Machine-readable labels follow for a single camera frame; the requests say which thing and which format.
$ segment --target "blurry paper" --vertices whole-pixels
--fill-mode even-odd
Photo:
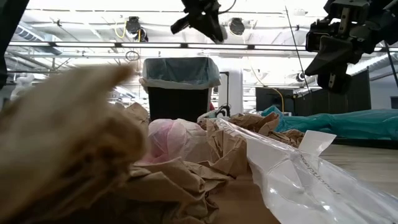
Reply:
[[[394,223],[398,199],[366,186],[320,159],[333,135],[309,131],[300,149],[217,119],[248,144],[253,181],[281,223]]]
[[[242,136],[232,135],[219,126],[217,120],[219,119],[207,121],[207,141],[212,149],[211,160],[200,164],[233,177],[245,174],[248,168],[246,140]]]

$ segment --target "black trash can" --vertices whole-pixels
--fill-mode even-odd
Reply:
[[[196,122],[209,110],[211,89],[220,85],[218,67],[207,57],[148,58],[142,75],[152,121]]]

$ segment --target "cable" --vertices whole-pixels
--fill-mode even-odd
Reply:
[[[388,46],[387,41],[384,41],[384,44],[386,45],[387,54],[388,54],[388,60],[390,61],[392,74],[394,75],[394,78],[396,80],[396,84],[397,84],[397,87],[398,87],[398,77],[397,77],[397,73],[396,73],[396,68],[394,66],[394,63],[392,62],[392,58],[391,58],[391,54],[390,54],[390,47]]]
[[[283,96],[283,95],[280,93],[280,91],[278,91],[277,89],[275,89],[275,88],[270,88],[270,87],[265,86],[265,85],[263,84],[263,82],[259,79],[259,77],[257,76],[257,73],[256,73],[256,71],[253,69],[253,66],[251,65],[251,63],[250,63],[250,67],[251,67],[251,70],[252,70],[253,73],[254,73],[254,76],[257,78],[257,80],[259,80],[259,82],[261,83],[261,85],[262,85],[264,88],[267,88],[267,89],[270,89],[270,90],[274,90],[274,91],[276,91],[276,92],[279,94],[279,96],[280,96],[280,98],[281,98],[281,100],[282,100],[282,113],[284,113],[284,112],[285,112],[285,100],[284,100],[284,96]]]
[[[126,53],[126,60],[133,62],[133,61],[138,61],[141,58],[138,52],[130,50],[129,52]]]
[[[126,35],[127,21],[124,22],[123,35],[119,35],[119,34],[118,34],[117,25],[118,25],[118,23],[116,23],[116,24],[114,25],[114,33],[115,33],[119,38],[123,39],[124,36]]]
[[[218,14],[221,15],[221,14],[224,14],[224,13],[226,13],[226,12],[229,12],[229,10],[231,10],[231,9],[235,6],[235,3],[236,3],[236,0],[234,0],[234,3],[232,4],[231,7],[229,7],[229,9],[227,9],[227,10],[225,10],[225,11],[222,11],[222,12],[219,12]]]
[[[303,69],[303,64],[302,64],[302,62],[301,62],[301,58],[300,58],[300,54],[299,54],[299,49],[297,48],[296,38],[294,37],[293,27],[292,27],[292,23],[290,22],[289,12],[287,11],[287,6],[286,6],[286,4],[285,4],[285,10],[286,10],[286,15],[287,15],[287,20],[288,20],[289,26],[290,26],[290,31],[292,32],[293,42],[294,42],[294,46],[295,46],[295,48],[296,48],[298,61],[300,62],[301,72],[302,72],[303,74],[305,74],[305,73],[304,73],[304,69]],[[308,87],[308,83],[307,83],[307,79],[305,78],[305,75],[304,75],[304,81],[305,81],[305,85],[307,86],[308,92],[312,95],[312,92],[310,91],[310,87]]]

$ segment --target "crumpled brown paper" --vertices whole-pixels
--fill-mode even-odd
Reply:
[[[148,135],[149,114],[139,103],[133,103],[125,109],[127,115],[138,124],[144,132],[144,136]]]
[[[218,206],[208,198],[209,192],[230,179],[181,159],[131,166],[130,172],[125,185],[99,199],[90,209],[48,223],[213,223]]]
[[[106,97],[131,71],[71,70],[1,111],[0,222],[63,217],[129,178],[128,165],[145,153],[145,137]]]
[[[207,120],[206,127],[213,160],[203,161],[200,164],[232,177],[245,174],[248,166],[246,140],[242,136],[232,136],[220,130],[213,119]]]
[[[231,117],[229,122],[293,147],[299,147],[304,137],[304,133],[294,129],[284,133],[275,132],[274,129],[279,124],[279,115],[273,112],[266,117],[256,114],[236,114]]]

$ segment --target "table surface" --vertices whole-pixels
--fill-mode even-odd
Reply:
[[[398,197],[398,150],[331,145],[320,157]]]
[[[398,197],[398,150],[332,145],[322,152],[321,158]],[[250,173],[210,197],[220,207],[215,224],[279,223],[262,202],[260,189]]]

